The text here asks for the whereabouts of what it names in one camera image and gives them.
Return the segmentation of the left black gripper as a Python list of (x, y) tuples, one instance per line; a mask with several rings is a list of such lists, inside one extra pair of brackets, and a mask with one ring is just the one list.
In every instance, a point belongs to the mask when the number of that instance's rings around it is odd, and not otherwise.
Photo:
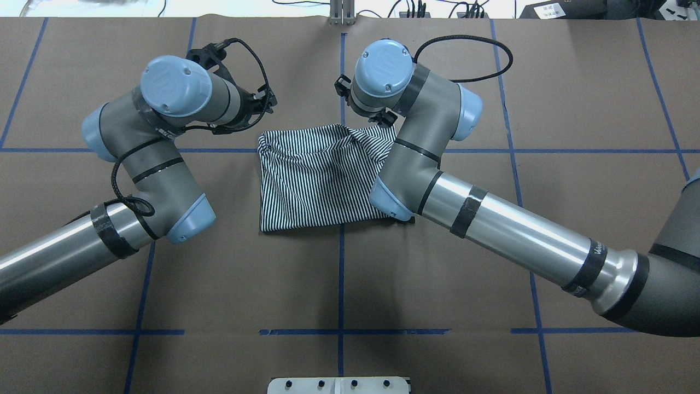
[(208, 130), (214, 135), (229, 135), (242, 132), (254, 127), (265, 114), (272, 114), (272, 108), (277, 105), (277, 98), (270, 87), (263, 63), (248, 43), (241, 43), (241, 45), (257, 62), (264, 83), (256, 93), (248, 92), (235, 83), (230, 70), (223, 65), (223, 60), (227, 56), (226, 48), (230, 45), (231, 43), (208, 43), (205, 47), (188, 50), (186, 59), (197, 63), (207, 71), (216, 67), (217, 69), (213, 71), (213, 75), (229, 83), (230, 87), (227, 88), (229, 103), (224, 114), (217, 120), (206, 121), (202, 125), (187, 126), (187, 131)]

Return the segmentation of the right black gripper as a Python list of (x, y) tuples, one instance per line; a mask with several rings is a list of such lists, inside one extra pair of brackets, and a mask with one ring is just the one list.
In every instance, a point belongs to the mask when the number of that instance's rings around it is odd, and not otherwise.
[(355, 83), (346, 75), (341, 74), (335, 82), (336, 93), (345, 98), (347, 105), (357, 115), (364, 117), (370, 123), (376, 123), (381, 128), (390, 128), (397, 120), (397, 115), (393, 114), (386, 107), (372, 107), (365, 104), (360, 98), (360, 89), (355, 88)]

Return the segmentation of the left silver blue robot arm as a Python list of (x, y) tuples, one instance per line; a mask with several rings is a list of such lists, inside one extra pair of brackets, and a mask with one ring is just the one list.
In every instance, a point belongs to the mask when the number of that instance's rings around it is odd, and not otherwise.
[(2, 322), (155, 240), (181, 244), (212, 226), (215, 212), (175, 139), (248, 130), (276, 104), (263, 63), (240, 38), (148, 62), (136, 87), (81, 127), (113, 164), (115, 197), (2, 257)]

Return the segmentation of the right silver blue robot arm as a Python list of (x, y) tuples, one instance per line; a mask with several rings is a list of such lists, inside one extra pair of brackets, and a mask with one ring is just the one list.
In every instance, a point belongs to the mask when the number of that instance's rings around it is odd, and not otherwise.
[(598, 316), (638, 332), (699, 334), (698, 174), (684, 186), (649, 252), (615, 250), (440, 169), (449, 141), (473, 131), (481, 98), (422, 65), (399, 42), (370, 43), (353, 78), (334, 87), (383, 127), (404, 117), (372, 186), (392, 218), (419, 215), (586, 299)]

